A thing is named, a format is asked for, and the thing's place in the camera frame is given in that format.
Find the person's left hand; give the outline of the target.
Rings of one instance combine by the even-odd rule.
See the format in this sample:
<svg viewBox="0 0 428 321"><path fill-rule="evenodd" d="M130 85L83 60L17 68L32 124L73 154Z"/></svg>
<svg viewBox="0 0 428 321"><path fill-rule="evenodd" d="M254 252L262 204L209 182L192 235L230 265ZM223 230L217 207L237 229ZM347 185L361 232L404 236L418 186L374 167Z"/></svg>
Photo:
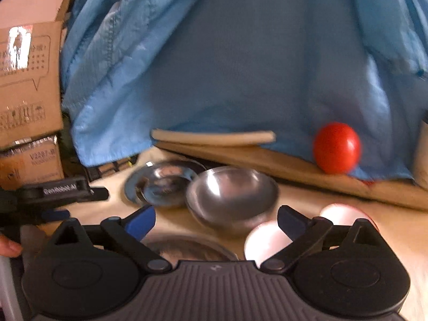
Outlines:
<svg viewBox="0 0 428 321"><path fill-rule="evenodd" d="M10 240L5 235L0 235L0 255L2 257L15 258L22 253L22 246Z"/></svg>

